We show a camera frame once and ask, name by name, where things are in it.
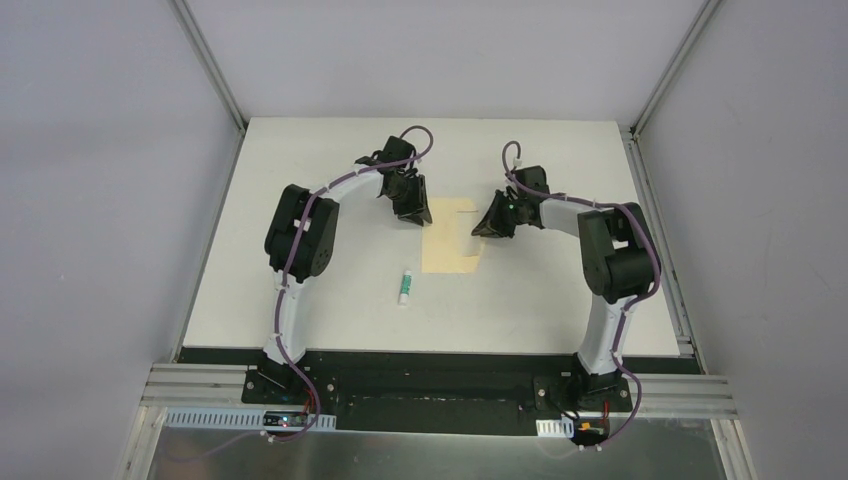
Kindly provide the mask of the green white glue stick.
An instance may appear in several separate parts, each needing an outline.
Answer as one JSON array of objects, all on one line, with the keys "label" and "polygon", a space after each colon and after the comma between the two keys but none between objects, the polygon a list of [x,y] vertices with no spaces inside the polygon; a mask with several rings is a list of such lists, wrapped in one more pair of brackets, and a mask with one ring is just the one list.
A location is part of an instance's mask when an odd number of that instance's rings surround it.
[{"label": "green white glue stick", "polygon": [[409,304],[410,292],[413,280],[413,272],[410,269],[405,269],[399,286],[398,305],[405,307]]}]

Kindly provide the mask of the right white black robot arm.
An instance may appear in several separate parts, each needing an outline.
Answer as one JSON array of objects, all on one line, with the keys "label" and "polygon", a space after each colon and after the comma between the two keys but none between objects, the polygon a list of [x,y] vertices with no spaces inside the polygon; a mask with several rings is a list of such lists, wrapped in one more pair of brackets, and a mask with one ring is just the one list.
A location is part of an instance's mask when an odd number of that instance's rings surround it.
[{"label": "right white black robot arm", "polygon": [[661,266],[637,203],[598,204],[551,192],[543,167],[513,169],[472,233],[511,238],[517,227],[577,238],[583,277],[592,293],[584,339],[565,385],[569,400],[595,408],[622,377],[623,339],[637,303],[658,287]]}]

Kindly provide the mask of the cream paper envelope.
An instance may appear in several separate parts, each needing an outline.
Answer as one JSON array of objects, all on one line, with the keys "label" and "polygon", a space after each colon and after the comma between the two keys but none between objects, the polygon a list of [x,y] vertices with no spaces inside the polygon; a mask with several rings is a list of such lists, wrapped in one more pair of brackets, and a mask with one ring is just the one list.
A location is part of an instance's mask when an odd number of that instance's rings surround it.
[{"label": "cream paper envelope", "polygon": [[425,274],[472,274],[478,269],[479,256],[463,257],[458,250],[456,213],[478,210],[466,197],[434,198],[429,204],[432,223],[422,230],[420,269]]}]

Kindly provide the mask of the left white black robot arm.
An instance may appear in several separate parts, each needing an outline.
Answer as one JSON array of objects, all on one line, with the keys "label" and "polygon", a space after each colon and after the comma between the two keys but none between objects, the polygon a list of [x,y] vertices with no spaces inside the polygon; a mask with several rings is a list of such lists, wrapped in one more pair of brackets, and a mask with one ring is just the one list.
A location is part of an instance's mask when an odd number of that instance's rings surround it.
[{"label": "left white black robot arm", "polygon": [[357,159],[340,177],[310,190],[286,186],[265,240],[272,269],[275,301],[272,330],[258,370],[266,389],[281,404],[297,402],[305,390],[305,373],[297,362],[305,354],[297,324],[303,297],[329,266],[334,251],[340,203],[359,190],[386,198],[401,221],[420,227],[432,222],[426,179],[416,167],[429,153],[419,151],[403,134],[391,136],[383,148]]}]

